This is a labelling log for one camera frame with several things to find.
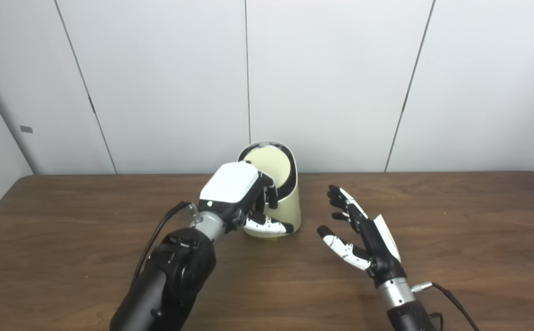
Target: robotic hand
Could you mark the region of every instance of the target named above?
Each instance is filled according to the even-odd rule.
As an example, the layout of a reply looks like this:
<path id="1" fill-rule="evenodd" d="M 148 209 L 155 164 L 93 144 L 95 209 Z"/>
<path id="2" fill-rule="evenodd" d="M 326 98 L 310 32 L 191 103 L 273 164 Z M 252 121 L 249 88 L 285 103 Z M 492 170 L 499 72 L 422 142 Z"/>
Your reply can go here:
<path id="1" fill-rule="evenodd" d="M 216 266 L 214 245 L 242 227 L 264 233 L 292 233 L 293 225 L 262 214 L 277 208 L 273 178 L 244 161 L 223 164 L 201 190 L 197 207 L 181 202 L 167 213 L 147 245 L 128 294 L 110 331 L 178 331 L 197 293 Z M 140 267 L 162 225 L 181 209 L 193 217 L 189 228 L 166 235 Z"/>
<path id="2" fill-rule="evenodd" d="M 330 186 L 330 204 L 342 209 L 332 218 L 348 222 L 361 236 L 365 249 L 347 243 L 328 227 L 320 226 L 318 234 L 344 261 L 367 270 L 387 307 L 387 317 L 396 331 L 436 331 L 424 306 L 414 293 L 430 287 L 423 283 L 410 287 L 402 268 L 400 254 L 381 215 L 371 220 L 361 206 L 340 187 Z"/>

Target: cream-colored container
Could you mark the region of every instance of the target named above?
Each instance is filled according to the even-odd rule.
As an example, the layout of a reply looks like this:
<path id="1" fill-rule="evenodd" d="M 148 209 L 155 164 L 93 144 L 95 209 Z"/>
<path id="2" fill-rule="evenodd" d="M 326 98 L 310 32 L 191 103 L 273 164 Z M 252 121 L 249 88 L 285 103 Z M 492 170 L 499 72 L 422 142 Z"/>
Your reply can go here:
<path id="1" fill-rule="evenodd" d="M 293 231 L 297 231 L 302 224 L 302 211 L 298 190 L 298 168 L 290 149 L 274 141 L 263 141 L 245 148 L 238 160 L 250 161 L 258 171 L 265 172 L 275 180 L 279 203 L 277 209 L 271 209 L 267 204 L 264 213 L 281 222 L 293 224 Z M 287 235 L 285 233 L 260 233 L 248 229 L 244 231 L 261 238 Z"/>

